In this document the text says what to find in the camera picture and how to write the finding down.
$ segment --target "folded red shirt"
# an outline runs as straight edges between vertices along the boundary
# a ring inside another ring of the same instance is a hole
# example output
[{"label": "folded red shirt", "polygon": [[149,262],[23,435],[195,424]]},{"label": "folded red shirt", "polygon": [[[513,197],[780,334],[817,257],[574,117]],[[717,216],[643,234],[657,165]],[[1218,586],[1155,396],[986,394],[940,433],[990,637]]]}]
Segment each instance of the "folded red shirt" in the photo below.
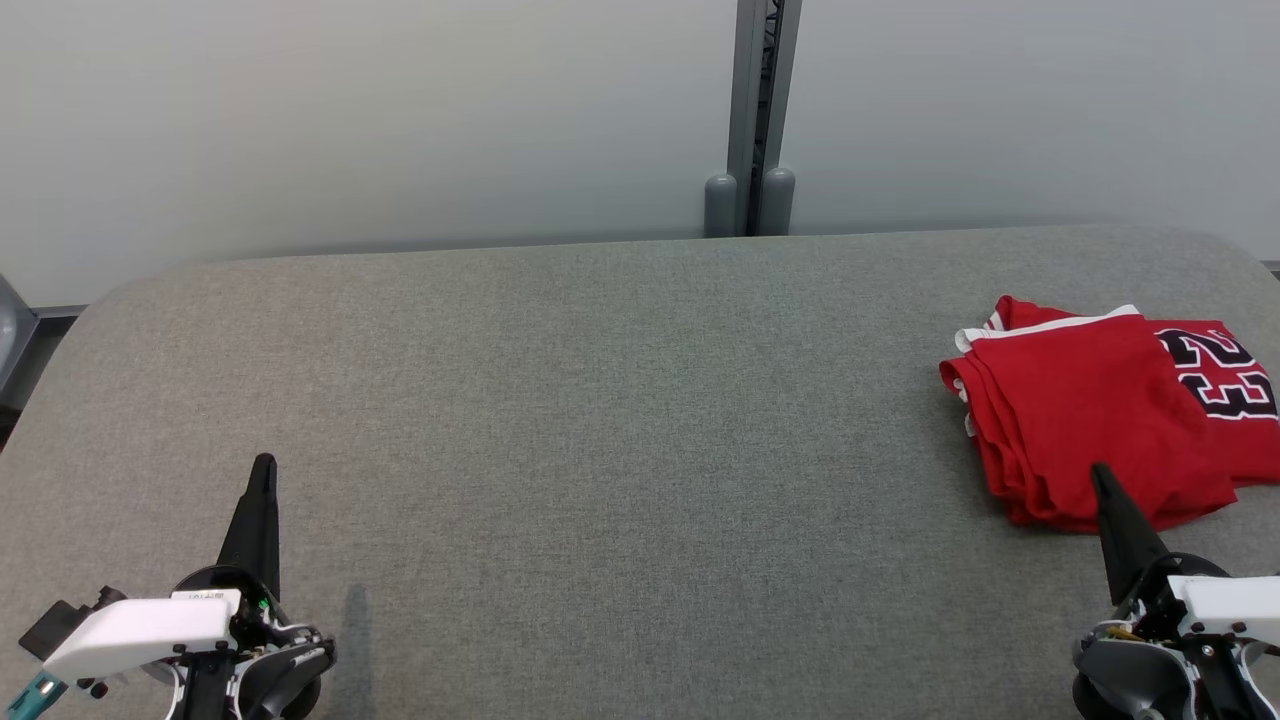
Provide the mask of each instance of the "folded red shirt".
[{"label": "folded red shirt", "polygon": [[1203,410],[1146,323],[1126,307],[957,333],[965,356],[942,363],[942,377],[969,402],[988,488],[1011,521],[1094,532],[1089,469],[1098,461],[1157,528],[1235,500],[1211,459]]}]

